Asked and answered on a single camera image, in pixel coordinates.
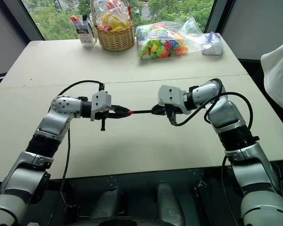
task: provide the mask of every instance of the plastic bag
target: plastic bag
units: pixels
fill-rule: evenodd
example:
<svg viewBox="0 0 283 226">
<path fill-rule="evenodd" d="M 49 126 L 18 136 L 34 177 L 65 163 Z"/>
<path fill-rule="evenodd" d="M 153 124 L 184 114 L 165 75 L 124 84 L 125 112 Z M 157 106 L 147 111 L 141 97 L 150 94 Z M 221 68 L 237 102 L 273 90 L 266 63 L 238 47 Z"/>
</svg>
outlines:
<svg viewBox="0 0 283 226">
<path fill-rule="evenodd" d="M 128 8 L 120 0 L 94 0 L 98 27 L 105 31 L 121 31 L 131 24 Z"/>
<path fill-rule="evenodd" d="M 136 28 L 138 57 L 141 59 L 180 56 L 202 50 L 206 37 L 191 17 L 185 23 L 171 21 Z"/>
</svg>

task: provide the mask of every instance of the window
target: window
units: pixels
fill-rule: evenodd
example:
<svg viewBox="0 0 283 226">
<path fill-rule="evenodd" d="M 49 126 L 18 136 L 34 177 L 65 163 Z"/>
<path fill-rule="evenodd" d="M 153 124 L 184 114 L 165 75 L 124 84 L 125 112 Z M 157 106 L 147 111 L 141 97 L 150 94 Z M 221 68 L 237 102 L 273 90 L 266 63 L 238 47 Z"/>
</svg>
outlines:
<svg viewBox="0 0 283 226">
<path fill-rule="evenodd" d="M 71 15 L 89 15 L 90 0 L 22 0 L 45 40 L 77 39 Z M 204 31 L 214 0 L 128 0 L 135 26 L 185 22 L 194 16 Z"/>
</svg>

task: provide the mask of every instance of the white cloth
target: white cloth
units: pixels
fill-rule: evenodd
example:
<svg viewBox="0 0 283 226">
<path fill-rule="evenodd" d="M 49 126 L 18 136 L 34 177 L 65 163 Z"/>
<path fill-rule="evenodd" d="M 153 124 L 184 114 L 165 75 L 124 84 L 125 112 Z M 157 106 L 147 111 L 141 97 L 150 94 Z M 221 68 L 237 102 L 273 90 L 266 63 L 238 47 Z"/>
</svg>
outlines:
<svg viewBox="0 0 283 226">
<path fill-rule="evenodd" d="M 262 55 L 261 65 L 266 92 L 283 108 L 283 45 Z"/>
</svg>

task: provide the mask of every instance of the silver robot arm segment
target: silver robot arm segment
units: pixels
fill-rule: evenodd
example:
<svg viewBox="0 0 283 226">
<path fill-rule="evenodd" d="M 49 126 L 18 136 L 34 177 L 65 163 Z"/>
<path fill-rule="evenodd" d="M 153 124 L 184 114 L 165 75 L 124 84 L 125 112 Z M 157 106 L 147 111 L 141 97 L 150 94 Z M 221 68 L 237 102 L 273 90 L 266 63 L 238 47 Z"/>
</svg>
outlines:
<svg viewBox="0 0 283 226">
<path fill-rule="evenodd" d="M 92 102 L 61 95 L 51 102 L 26 151 L 22 152 L 1 185 L 0 225 L 20 224 L 28 204 L 43 196 L 49 169 L 58 146 L 64 139 L 73 118 L 95 119 L 95 113 L 111 109 L 111 95 L 101 90 Z"/>
<path fill-rule="evenodd" d="M 174 107 L 190 114 L 213 97 L 217 97 L 220 83 L 210 80 L 201 86 L 189 88 L 189 92 L 177 87 L 162 86 L 158 92 L 158 105 L 164 106 L 166 114 Z M 206 104 L 208 110 L 213 101 Z M 209 111 L 208 119 L 218 134 L 229 158 L 234 175 L 243 191 L 241 218 L 250 226 L 283 226 L 283 197 L 279 180 L 258 143 L 253 137 L 236 105 L 221 96 Z"/>
</svg>

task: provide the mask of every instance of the wire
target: wire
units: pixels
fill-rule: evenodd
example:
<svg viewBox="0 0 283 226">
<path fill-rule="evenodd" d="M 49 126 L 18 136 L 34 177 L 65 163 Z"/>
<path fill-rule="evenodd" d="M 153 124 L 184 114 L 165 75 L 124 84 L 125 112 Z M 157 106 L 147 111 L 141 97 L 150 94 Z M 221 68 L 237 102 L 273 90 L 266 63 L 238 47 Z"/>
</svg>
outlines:
<svg viewBox="0 0 283 226">
<path fill-rule="evenodd" d="M 140 111 L 128 111 L 127 114 L 145 114 L 152 113 L 153 110 L 140 110 Z"/>
<path fill-rule="evenodd" d="M 280 167 L 277 164 L 275 164 L 275 162 L 272 162 L 272 164 L 278 168 L 279 178 L 281 178 L 282 176 L 281 176 Z M 282 185 L 282 181 L 281 180 L 280 180 L 280 189 L 281 189 L 281 194 L 282 194 L 282 197 L 283 197 L 283 185 Z"/>
<path fill-rule="evenodd" d="M 66 200 L 64 198 L 63 192 L 61 192 L 61 197 L 62 197 L 62 200 L 63 200 L 63 203 L 64 203 L 65 207 L 67 207 L 68 204 L 66 203 Z"/>
<path fill-rule="evenodd" d="M 69 156 L 70 156 L 70 128 L 68 128 L 68 150 L 67 150 L 66 165 L 65 165 L 65 169 L 64 169 L 64 173 L 63 173 L 63 177 L 62 177 L 62 181 L 61 181 L 61 187 L 60 187 L 60 191 L 58 193 L 58 196 L 56 198 L 55 205 L 53 206 L 52 212 L 50 214 L 50 218 L 48 220 L 47 226 L 50 226 L 50 224 L 51 224 L 52 217 L 55 214 L 55 211 L 56 211 L 57 206 L 58 206 L 58 202 L 60 200 L 60 196 L 61 196 L 62 191 L 63 191 L 63 186 L 64 186 L 64 183 L 65 183 L 65 177 L 66 177 L 68 164 L 69 164 Z"/>
<path fill-rule="evenodd" d="M 76 86 L 78 84 L 81 84 L 81 83 L 86 83 L 86 82 L 93 82 L 93 83 L 97 83 L 100 85 L 100 88 L 101 87 L 104 87 L 104 83 L 100 82 L 100 81 L 96 81 L 96 80 L 82 80 L 82 81 L 78 81 L 78 82 L 75 82 L 73 84 L 71 84 L 70 86 L 66 87 L 65 89 L 63 89 L 59 94 L 58 96 L 60 95 L 63 95 L 66 91 L 68 91 L 69 89 L 71 89 L 73 86 Z M 60 190 L 59 190 L 59 193 L 58 193 L 58 196 L 57 196 L 57 199 L 56 199 L 56 202 L 55 202 L 55 205 L 52 209 L 52 212 L 50 214 L 50 218 L 47 222 L 47 226 L 50 226 L 51 224 L 51 221 L 52 221 L 52 217 L 57 209 L 57 206 L 58 206 L 58 202 L 60 200 L 60 197 L 62 197 L 63 199 L 63 202 L 65 204 L 65 206 L 67 207 L 67 203 L 64 199 L 64 196 L 63 196 L 63 187 L 64 187 L 64 183 L 65 183 L 65 178 L 66 178 L 66 174 L 67 174 L 67 170 L 68 170 L 68 164 L 69 164 L 69 156 L 70 156 L 70 127 L 68 128 L 68 150 L 67 150 L 67 158 L 66 158 L 66 164 L 65 164 L 65 168 L 64 168 L 64 173 L 63 173 L 63 177 L 62 177 L 62 181 L 61 181 L 61 187 L 60 187 Z"/>
<path fill-rule="evenodd" d="M 227 204 L 227 207 L 230 211 L 230 214 L 233 218 L 233 221 L 235 223 L 235 225 L 238 225 L 237 221 L 236 221 L 236 218 L 235 218 L 235 215 L 233 213 L 233 209 L 232 209 L 232 206 L 230 204 L 230 200 L 228 198 L 228 195 L 227 195 L 227 192 L 226 192 L 226 189 L 225 189 L 225 182 L 224 182 L 224 169 L 225 169 L 225 162 L 226 162 L 226 159 L 227 159 L 227 156 L 225 155 L 224 158 L 223 158 L 223 161 L 222 161 L 222 166 L 221 166 L 221 186 L 222 186 L 222 189 L 223 189 L 223 192 L 225 194 L 225 200 L 226 200 L 226 204 Z"/>
<path fill-rule="evenodd" d="M 75 82 L 73 84 L 71 84 L 70 86 L 66 87 L 65 89 L 63 89 L 59 94 L 58 96 L 60 95 L 63 95 L 67 90 L 71 89 L 73 86 L 76 86 L 78 84 L 81 84 L 81 83 L 86 83 L 86 82 L 93 82 L 93 83 L 97 83 L 97 84 L 100 84 L 100 85 L 104 85 L 104 83 L 100 82 L 100 81 L 96 81 L 96 80 L 82 80 L 82 81 L 78 81 L 78 82 Z"/>
<path fill-rule="evenodd" d="M 222 82 L 220 79 L 212 79 L 211 81 L 217 81 L 219 83 L 219 91 L 218 94 L 213 102 L 213 104 L 211 105 L 211 107 L 205 112 L 203 119 L 204 121 L 206 121 L 208 124 L 211 124 L 211 122 L 207 119 L 209 112 L 213 109 L 213 107 L 215 107 L 215 105 L 217 104 L 219 98 L 221 97 L 221 93 L 222 93 Z"/>
<path fill-rule="evenodd" d="M 238 96 L 240 98 L 242 98 L 246 104 L 247 104 L 247 107 L 249 108 L 249 112 L 250 112 L 250 121 L 249 121 L 249 125 L 248 125 L 248 128 L 250 129 L 252 124 L 253 124 L 253 109 L 251 107 L 251 104 L 249 102 L 249 100 L 243 96 L 242 94 L 240 93 L 236 93 L 236 92 L 225 92 L 225 93 L 222 93 L 220 95 L 221 96 L 225 96 L 225 95 L 233 95 L 233 96 Z M 183 122 L 180 122 L 180 123 L 176 123 L 174 122 L 172 119 L 169 118 L 169 121 L 172 125 L 174 126 L 183 126 L 184 124 L 186 124 L 189 120 L 191 120 L 191 118 L 193 118 L 201 109 L 203 109 L 205 107 L 205 105 L 207 105 L 208 103 L 210 103 L 211 101 L 213 101 L 214 99 L 216 99 L 217 97 L 212 97 L 211 99 L 209 99 L 208 101 L 206 101 L 205 103 L 203 103 L 202 105 L 200 105 L 187 119 L 185 119 Z"/>
<path fill-rule="evenodd" d="M 176 123 L 174 122 L 171 118 L 169 118 L 169 121 L 172 125 L 174 126 L 182 126 L 184 124 L 186 124 L 189 120 L 191 120 L 191 118 L 193 118 L 202 108 L 205 107 L 205 105 L 207 105 L 208 103 L 210 103 L 211 101 L 214 101 L 211 105 L 211 107 L 206 111 L 205 115 L 204 115 L 204 120 L 208 123 L 210 123 L 210 121 L 207 119 L 207 115 L 209 114 L 209 112 L 213 109 L 213 107 L 216 105 L 217 101 L 219 100 L 219 98 L 221 96 L 225 96 L 225 95 L 233 95 L 233 96 L 238 96 L 240 97 L 241 99 L 243 99 L 245 101 L 245 103 L 247 104 L 247 107 L 249 109 L 249 112 L 250 112 L 250 121 L 249 121 L 249 124 L 248 124 L 248 129 L 251 128 L 252 124 L 253 124 L 253 109 L 251 107 L 251 104 L 249 102 L 249 100 L 243 96 L 242 94 L 240 93 L 236 93 L 236 92 L 225 92 L 225 93 L 221 93 L 222 92 L 222 82 L 218 79 L 214 79 L 216 81 L 219 82 L 219 91 L 218 91 L 218 94 L 216 97 L 213 97 L 211 98 L 210 100 L 206 101 L 205 103 L 203 103 L 201 106 L 199 106 L 186 120 L 184 120 L 183 122 L 181 123 Z M 227 194 L 227 191 L 226 191 L 226 188 L 225 188 L 225 185 L 224 185 L 224 170 L 225 170 L 225 162 L 226 162 L 226 159 L 227 159 L 227 156 L 225 155 L 224 158 L 223 158 L 223 161 L 222 161 L 222 166 L 221 166 L 221 186 L 222 186 L 222 189 L 223 189 L 223 192 L 225 194 L 225 200 L 226 200 L 226 204 L 227 204 L 227 207 L 230 211 L 230 214 L 233 218 L 233 221 L 235 223 L 235 225 L 238 225 L 237 223 L 237 220 L 235 218 L 235 215 L 233 214 L 233 209 L 231 207 L 231 204 L 230 204 L 230 201 L 229 201 L 229 198 L 228 198 L 228 194 Z"/>
</svg>

